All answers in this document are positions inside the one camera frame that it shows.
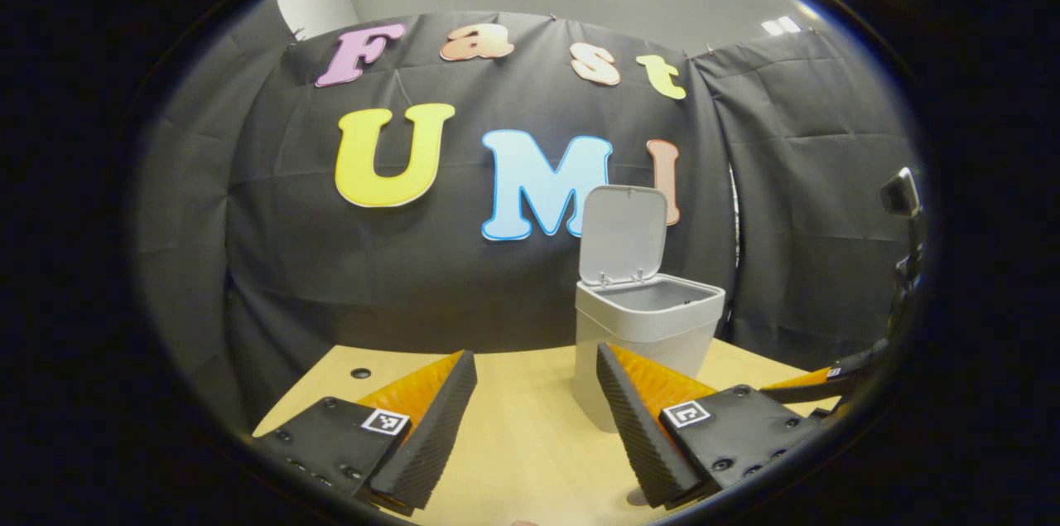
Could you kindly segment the black backdrop cloth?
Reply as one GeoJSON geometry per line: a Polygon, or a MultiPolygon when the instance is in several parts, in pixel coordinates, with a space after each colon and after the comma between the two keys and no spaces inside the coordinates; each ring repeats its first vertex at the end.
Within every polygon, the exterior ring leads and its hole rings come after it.
{"type": "Polygon", "coordinates": [[[492,242],[488,133],[653,185],[677,146],[662,271],[728,292],[720,337],[810,369],[884,333],[901,220],[879,187],[919,171],[896,84],[837,31],[679,51],[516,12],[391,17],[359,78],[317,87],[333,31],[287,43],[250,17],[205,48],[144,123],[132,258],[192,398],[249,432],[334,345],[404,353],[575,341],[578,239],[534,217],[492,242]]]}

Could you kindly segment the wooden desktop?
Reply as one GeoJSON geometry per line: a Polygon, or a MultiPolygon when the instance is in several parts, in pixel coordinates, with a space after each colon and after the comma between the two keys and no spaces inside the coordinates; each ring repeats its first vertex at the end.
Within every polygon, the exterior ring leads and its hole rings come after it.
{"type": "MultiPolygon", "coordinates": [[[[629,503],[638,484],[619,436],[598,429],[572,397],[573,346],[474,354],[475,391],[443,476],[414,523],[639,526],[677,512],[629,503]]],[[[265,414],[253,437],[321,398],[356,402],[443,357],[335,345],[265,414]]],[[[713,340],[696,379],[716,388],[763,387],[803,374],[713,340]]]]}

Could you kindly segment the white desktop garbage bin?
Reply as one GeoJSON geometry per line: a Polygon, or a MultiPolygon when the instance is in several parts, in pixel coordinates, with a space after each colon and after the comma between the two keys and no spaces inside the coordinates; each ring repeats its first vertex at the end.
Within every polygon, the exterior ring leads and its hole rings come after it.
{"type": "Polygon", "coordinates": [[[583,209],[571,391],[598,429],[614,434],[597,378],[601,341],[689,378],[713,340],[725,291],[660,270],[667,199],[640,186],[595,187],[583,209]]]}

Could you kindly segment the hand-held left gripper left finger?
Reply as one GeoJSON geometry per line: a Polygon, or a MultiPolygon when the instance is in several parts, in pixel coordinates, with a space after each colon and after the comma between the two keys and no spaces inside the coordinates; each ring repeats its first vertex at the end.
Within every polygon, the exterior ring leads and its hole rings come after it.
{"type": "Polygon", "coordinates": [[[446,469],[477,385],[470,351],[333,349],[247,437],[263,466],[329,509],[410,515],[446,469]]]}

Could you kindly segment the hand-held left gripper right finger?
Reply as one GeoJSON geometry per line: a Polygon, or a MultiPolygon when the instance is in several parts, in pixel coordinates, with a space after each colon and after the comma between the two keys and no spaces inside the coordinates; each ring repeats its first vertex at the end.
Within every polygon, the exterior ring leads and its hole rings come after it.
{"type": "Polygon", "coordinates": [[[749,385],[718,390],[602,341],[595,374],[641,492],[674,509],[749,480],[822,431],[749,385]]]}

